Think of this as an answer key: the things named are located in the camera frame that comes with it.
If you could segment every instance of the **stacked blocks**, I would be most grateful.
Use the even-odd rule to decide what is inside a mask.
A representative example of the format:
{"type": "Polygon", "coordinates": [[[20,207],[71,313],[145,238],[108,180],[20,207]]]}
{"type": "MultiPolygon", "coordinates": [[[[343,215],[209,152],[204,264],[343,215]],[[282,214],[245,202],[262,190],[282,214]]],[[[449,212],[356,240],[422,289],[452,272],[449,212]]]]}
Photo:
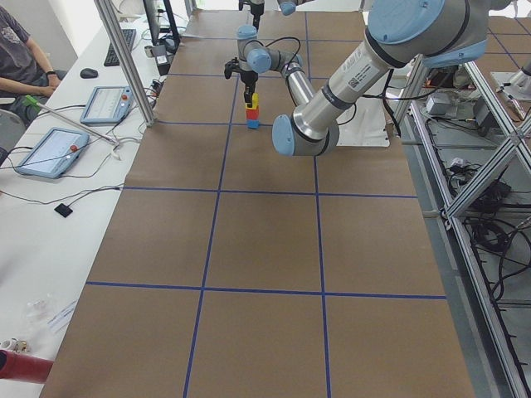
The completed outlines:
{"type": "Polygon", "coordinates": [[[252,95],[252,105],[246,104],[247,127],[258,129],[260,126],[260,107],[258,106],[258,94],[252,95]]]}

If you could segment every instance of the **gray t-shirt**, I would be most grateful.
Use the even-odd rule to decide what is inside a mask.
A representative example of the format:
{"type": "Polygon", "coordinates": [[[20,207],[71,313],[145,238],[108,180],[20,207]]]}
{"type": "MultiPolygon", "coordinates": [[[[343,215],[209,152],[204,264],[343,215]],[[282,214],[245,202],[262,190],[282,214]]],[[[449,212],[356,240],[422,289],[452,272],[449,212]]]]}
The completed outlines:
{"type": "MultiPolygon", "coordinates": [[[[30,35],[0,6],[0,77],[32,83],[42,73],[26,42],[30,35]]],[[[0,96],[11,96],[0,90],[0,96]]]]}

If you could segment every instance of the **person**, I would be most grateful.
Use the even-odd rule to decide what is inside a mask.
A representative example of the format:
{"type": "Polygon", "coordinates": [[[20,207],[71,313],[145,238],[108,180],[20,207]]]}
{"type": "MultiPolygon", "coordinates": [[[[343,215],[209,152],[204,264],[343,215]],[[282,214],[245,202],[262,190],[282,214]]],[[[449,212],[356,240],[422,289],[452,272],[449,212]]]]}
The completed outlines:
{"type": "Polygon", "coordinates": [[[18,114],[26,126],[38,110],[24,103],[33,95],[42,104],[53,94],[65,77],[54,70],[44,51],[7,10],[0,6],[0,97],[13,97],[2,108],[18,114]]]}

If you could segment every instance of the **white chair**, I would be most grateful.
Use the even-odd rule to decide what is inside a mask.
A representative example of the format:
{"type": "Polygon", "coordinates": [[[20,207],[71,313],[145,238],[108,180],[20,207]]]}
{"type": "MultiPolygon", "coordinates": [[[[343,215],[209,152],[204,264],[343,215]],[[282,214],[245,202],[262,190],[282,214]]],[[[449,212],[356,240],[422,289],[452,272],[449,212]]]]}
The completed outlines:
{"type": "Polygon", "coordinates": [[[144,5],[140,0],[113,0],[112,3],[120,22],[131,22],[144,14],[144,5]]]}
{"type": "MultiPolygon", "coordinates": [[[[0,104],[12,104],[14,101],[14,98],[1,98],[0,104]]],[[[12,150],[25,132],[26,125],[17,114],[0,109],[0,147],[12,150]]]]}

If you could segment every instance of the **blue tape line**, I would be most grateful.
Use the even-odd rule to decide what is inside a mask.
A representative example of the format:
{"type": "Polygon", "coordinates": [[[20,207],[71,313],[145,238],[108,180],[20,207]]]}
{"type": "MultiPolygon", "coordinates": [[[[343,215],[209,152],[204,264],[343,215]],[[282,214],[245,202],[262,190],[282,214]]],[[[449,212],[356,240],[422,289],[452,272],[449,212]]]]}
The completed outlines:
{"type": "MultiPolygon", "coordinates": [[[[198,37],[184,37],[185,39],[190,39],[190,40],[197,40],[199,39],[198,37]]],[[[260,40],[261,41],[268,41],[268,40],[271,40],[271,41],[274,41],[278,39],[278,37],[261,37],[260,40]]],[[[201,36],[201,38],[199,40],[233,40],[233,41],[236,41],[237,39],[235,37],[203,37],[201,36]]],[[[361,43],[363,40],[349,40],[349,39],[309,39],[308,41],[325,41],[325,42],[337,42],[337,43],[342,43],[342,42],[347,42],[347,43],[361,43]]]]}
{"type": "MultiPolygon", "coordinates": [[[[167,120],[157,120],[157,123],[161,124],[171,124],[171,125],[182,125],[182,126],[242,126],[246,127],[247,123],[234,123],[234,122],[170,122],[167,120]]],[[[273,127],[273,124],[261,123],[260,126],[264,127],[273,127]]]]}
{"type": "Polygon", "coordinates": [[[190,357],[188,358],[188,368],[187,368],[186,379],[185,379],[185,382],[184,382],[183,398],[187,398],[187,396],[188,396],[188,388],[190,386],[190,376],[192,374],[193,358],[194,358],[194,354],[195,354],[195,347],[196,347],[196,341],[197,341],[197,332],[199,330],[199,321],[201,319],[201,311],[202,311],[202,301],[203,301],[204,293],[205,293],[204,288],[207,285],[208,268],[209,268],[209,265],[210,265],[210,256],[211,256],[211,253],[212,253],[212,243],[214,241],[214,233],[216,231],[217,212],[219,210],[219,201],[220,201],[220,198],[221,198],[221,195],[222,195],[221,194],[221,189],[222,189],[222,184],[223,184],[223,174],[225,172],[225,164],[227,162],[227,153],[228,153],[229,143],[230,143],[230,140],[231,140],[231,130],[232,130],[232,124],[231,123],[232,123],[232,120],[234,118],[234,109],[236,107],[236,95],[238,93],[238,85],[239,85],[239,83],[240,83],[240,81],[237,80],[236,84],[235,84],[235,88],[234,88],[234,95],[233,95],[233,98],[232,98],[231,117],[230,117],[229,128],[228,128],[228,131],[227,131],[227,140],[225,142],[225,150],[223,152],[222,170],[220,172],[219,184],[217,186],[216,205],[214,207],[214,216],[212,217],[212,227],[211,227],[211,230],[210,230],[210,237],[208,239],[207,258],[205,260],[205,270],[203,271],[202,284],[201,284],[202,290],[201,290],[201,293],[199,294],[199,303],[197,305],[196,322],[195,322],[195,326],[194,326],[194,329],[193,329],[192,344],[190,346],[190,357]]]}
{"type": "Polygon", "coordinates": [[[514,20],[528,33],[528,35],[531,35],[531,32],[529,31],[529,29],[525,27],[525,25],[522,22],[520,22],[518,18],[515,18],[514,20]]]}
{"type": "Polygon", "coordinates": [[[489,32],[492,33],[492,35],[494,36],[494,38],[496,39],[496,41],[501,45],[501,47],[504,49],[505,51],[505,54],[509,56],[509,58],[511,59],[511,61],[516,65],[518,66],[518,62],[516,62],[513,58],[513,56],[511,55],[511,53],[509,51],[507,51],[507,48],[505,48],[504,44],[501,42],[501,40],[490,30],[489,28],[489,32]]]}
{"type": "MultiPolygon", "coordinates": [[[[168,73],[166,75],[167,77],[220,77],[225,79],[225,75],[210,75],[210,74],[199,74],[199,73],[168,73]]],[[[278,79],[281,80],[282,77],[280,75],[261,75],[261,79],[278,79]]]]}
{"type": "MultiPolygon", "coordinates": [[[[166,191],[166,192],[206,192],[206,193],[231,193],[231,194],[248,194],[248,195],[287,195],[312,197],[314,192],[274,192],[274,191],[245,191],[236,189],[200,189],[200,188],[172,188],[172,187],[124,187],[123,189],[135,191],[166,191]]],[[[370,197],[376,199],[417,199],[416,196],[409,195],[379,195],[379,194],[365,194],[365,193],[318,193],[319,197],[370,197]]]]}
{"type": "Polygon", "coordinates": [[[319,172],[317,158],[314,157],[314,180],[315,180],[315,209],[317,211],[317,237],[319,244],[319,270],[321,277],[321,308],[323,309],[323,340],[324,340],[324,369],[326,370],[326,394],[332,398],[332,382],[330,375],[330,355],[329,355],[329,328],[326,313],[326,281],[324,277],[324,254],[323,254],[323,234],[321,229],[321,207],[319,203],[319,172]]]}
{"type": "Polygon", "coordinates": [[[101,282],[87,281],[89,286],[101,286],[107,288],[126,288],[126,289],[155,289],[155,290],[184,290],[194,292],[217,292],[233,294],[280,294],[287,296],[327,296],[327,297],[344,297],[360,299],[406,299],[406,300],[446,300],[444,295],[430,294],[379,294],[379,293],[345,293],[345,292],[313,292],[305,290],[274,290],[274,289],[246,289],[246,288],[219,288],[201,286],[179,286],[171,284],[127,284],[118,282],[101,282]]]}

